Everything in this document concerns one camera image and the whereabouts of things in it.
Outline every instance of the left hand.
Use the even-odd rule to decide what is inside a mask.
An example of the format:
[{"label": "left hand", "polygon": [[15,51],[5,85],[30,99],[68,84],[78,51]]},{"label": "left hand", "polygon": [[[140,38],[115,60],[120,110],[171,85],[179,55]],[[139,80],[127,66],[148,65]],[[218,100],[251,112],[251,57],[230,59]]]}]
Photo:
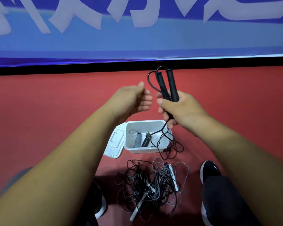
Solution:
[{"label": "left hand", "polygon": [[118,89],[105,105],[114,112],[117,125],[119,125],[132,114],[149,110],[152,100],[150,91],[144,88],[143,82],[140,82],[137,86],[125,86]]}]

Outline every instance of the red floor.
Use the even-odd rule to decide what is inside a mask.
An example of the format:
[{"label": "red floor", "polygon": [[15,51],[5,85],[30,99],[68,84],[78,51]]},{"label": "red floor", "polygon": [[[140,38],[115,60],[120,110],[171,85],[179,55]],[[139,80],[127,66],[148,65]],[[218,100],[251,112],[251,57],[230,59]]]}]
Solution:
[{"label": "red floor", "polygon": [[[283,159],[283,67],[175,70],[174,75],[177,88],[192,94],[210,115]],[[47,156],[119,87],[146,77],[147,71],[0,76],[0,189],[15,173]],[[155,93],[148,83],[146,87]],[[161,119],[157,109],[154,103],[150,111],[130,120]],[[185,151],[169,162],[187,163],[190,174],[175,213],[153,218],[150,225],[202,225],[199,168],[204,160],[216,160],[183,128],[177,126],[173,133]],[[155,157],[158,154],[126,150],[118,159],[103,156],[97,175],[102,176],[109,208],[99,225],[129,224],[130,214],[116,204],[119,187],[113,185],[113,176],[129,159]],[[133,223],[144,224],[139,218]]]}]

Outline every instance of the forearm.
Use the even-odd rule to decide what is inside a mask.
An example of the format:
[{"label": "forearm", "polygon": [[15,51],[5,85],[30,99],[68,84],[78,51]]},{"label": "forearm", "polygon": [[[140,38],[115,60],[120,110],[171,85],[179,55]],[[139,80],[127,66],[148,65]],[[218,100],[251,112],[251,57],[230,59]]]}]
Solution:
[{"label": "forearm", "polygon": [[0,225],[71,225],[116,123],[102,107],[0,198]]},{"label": "forearm", "polygon": [[263,225],[283,225],[283,162],[213,118],[195,133],[212,150]]}]

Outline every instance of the right hand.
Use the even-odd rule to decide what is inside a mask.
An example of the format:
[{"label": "right hand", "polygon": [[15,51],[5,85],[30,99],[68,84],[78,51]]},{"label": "right hand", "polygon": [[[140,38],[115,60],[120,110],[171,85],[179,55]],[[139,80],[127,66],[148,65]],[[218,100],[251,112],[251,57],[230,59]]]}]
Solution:
[{"label": "right hand", "polygon": [[174,125],[179,124],[188,131],[195,133],[197,123],[202,119],[209,117],[209,115],[192,95],[181,91],[177,91],[177,93],[179,96],[178,102],[162,99],[162,94],[157,93],[157,103],[160,106],[158,112],[163,114],[163,120],[165,121],[169,120],[169,115],[166,111],[173,115],[174,119],[167,123],[169,129],[172,129]]}]

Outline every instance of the blue banner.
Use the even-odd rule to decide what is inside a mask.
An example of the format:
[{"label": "blue banner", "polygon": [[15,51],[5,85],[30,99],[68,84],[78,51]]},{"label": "blue banner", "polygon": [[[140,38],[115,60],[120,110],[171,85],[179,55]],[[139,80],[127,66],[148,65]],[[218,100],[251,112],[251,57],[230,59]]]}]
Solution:
[{"label": "blue banner", "polygon": [[0,66],[275,54],[283,0],[0,0]]}]

